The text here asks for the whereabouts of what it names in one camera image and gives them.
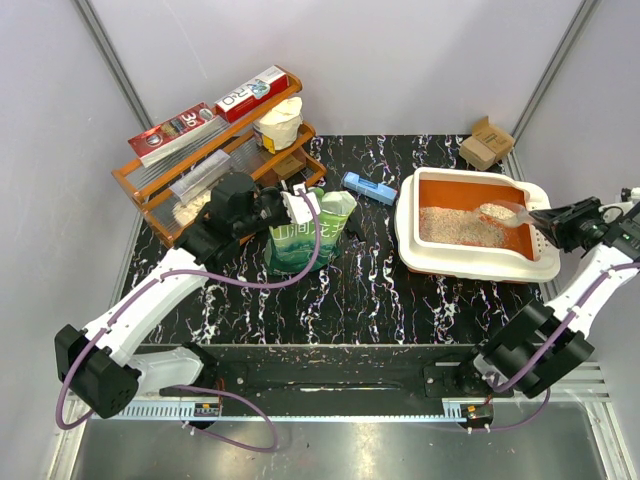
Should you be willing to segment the clear plastic scoop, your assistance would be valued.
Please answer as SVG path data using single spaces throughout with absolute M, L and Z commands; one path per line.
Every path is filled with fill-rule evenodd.
M 478 211 L 483 216 L 502 224 L 506 228 L 534 224 L 534 219 L 530 212 L 524 206 L 513 202 L 495 201 L 493 203 L 484 203 L 478 207 Z

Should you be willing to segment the green litter bag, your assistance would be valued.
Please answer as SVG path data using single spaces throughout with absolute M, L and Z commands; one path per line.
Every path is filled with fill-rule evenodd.
M 340 253 L 338 239 L 356 207 L 355 198 L 347 191 L 330 191 L 311 188 L 307 191 L 310 200 L 319 207 L 319 253 L 311 268 L 318 270 Z M 289 223 L 269 228 L 269 240 L 264 260 L 270 275 L 294 275 L 300 273 L 309 263 L 316 246 L 316 229 L 312 218 L 306 223 Z

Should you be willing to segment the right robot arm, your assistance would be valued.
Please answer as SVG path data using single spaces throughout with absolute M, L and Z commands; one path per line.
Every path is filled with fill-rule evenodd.
M 552 300 L 525 305 L 494 337 L 477 346 L 454 375 L 468 396 L 488 386 L 533 398 L 586 361 L 599 311 L 639 273 L 639 203 L 604 205 L 595 197 L 564 207 L 528 210 L 506 201 L 482 206 L 483 216 L 506 227 L 530 225 L 556 249 L 583 250 L 570 283 Z

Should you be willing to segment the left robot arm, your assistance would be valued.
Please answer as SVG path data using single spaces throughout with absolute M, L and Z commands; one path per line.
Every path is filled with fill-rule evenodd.
M 57 374 L 90 413 L 116 416 L 138 395 L 184 385 L 213 390 L 217 360 L 195 343 L 140 354 L 147 335 L 182 300 L 232 259 L 243 238 L 309 216 L 304 186 L 261 187 L 244 173 L 224 175 L 203 192 L 204 204 L 151 273 L 110 311 L 82 329 L 64 326 L 54 338 Z

